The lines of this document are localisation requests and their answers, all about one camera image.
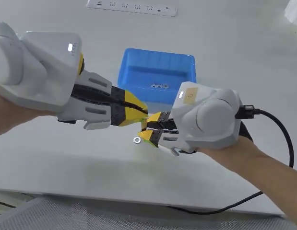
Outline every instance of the person's right hand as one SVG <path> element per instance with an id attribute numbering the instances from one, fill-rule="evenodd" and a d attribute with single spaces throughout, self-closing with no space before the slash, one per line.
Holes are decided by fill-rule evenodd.
<path id="1" fill-rule="evenodd" d="M 197 151 L 208 155 L 233 172 L 239 172 L 248 164 L 248 161 L 268 157 L 250 139 L 242 136 L 239 137 L 235 145 L 225 149 L 197 149 Z"/>

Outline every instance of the white table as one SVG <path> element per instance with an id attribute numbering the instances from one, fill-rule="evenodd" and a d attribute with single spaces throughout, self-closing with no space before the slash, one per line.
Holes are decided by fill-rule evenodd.
<path id="1" fill-rule="evenodd" d="M 202 84 L 237 90 L 245 104 L 283 121 L 297 169 L 297 27 L 284 18 L 287 0 L 168 2 L 179 7 L 178 17 L 89 10 L 85 0 L 5 0 L 0 21 L 19 33 L 80 33 L 87 69 L 114 83 L 128 47 L 192 54 Z M 246 124 L 263 151 L 288 162 L 275 124 L 264 117 Z M 173 158 L 135 145 L 139 128 L 87 132 L 81 122 L 51 117 L 21 125 L 0 137 L 0 189 L 209 208 L 257 192 L 200 153 Z M 235 210 L 282 213 L 265 196 Z"/>

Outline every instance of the forearm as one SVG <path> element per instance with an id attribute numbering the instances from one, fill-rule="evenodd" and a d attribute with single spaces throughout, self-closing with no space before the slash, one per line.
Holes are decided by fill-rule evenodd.
<path id="1" fill-rule="evenodd" d="M 236 173 L 263 191 L 297 224 L 297 171 L 260 152 Z"/>
<path id="2" fill-rule="evenodd" d="M 8 132 L 15 126 L 43 115 L 54 114 L 47 111 L 22 108 L 0 96 L 0 135 Z"/>

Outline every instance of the person's left hand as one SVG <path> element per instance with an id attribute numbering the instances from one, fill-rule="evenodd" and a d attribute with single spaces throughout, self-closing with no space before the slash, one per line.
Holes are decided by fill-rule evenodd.
<path id="1" fill-rule="evenodd" d="M 55 115 L 53 112 L 38 111 L 19 107 L 0 96 L 0 135 L 17 125 L 33 120 L 39 116 Z"/>

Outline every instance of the cable connector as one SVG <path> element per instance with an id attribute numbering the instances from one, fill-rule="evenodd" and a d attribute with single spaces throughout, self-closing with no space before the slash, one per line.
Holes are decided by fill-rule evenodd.
<path id="1" fill-rule="evenodd" d="M 236 119 L 254 119 L 258 114 L 260 114 L 260 109 L 255 109 L 253 105 L 242 105 L 235 117 Z"/>

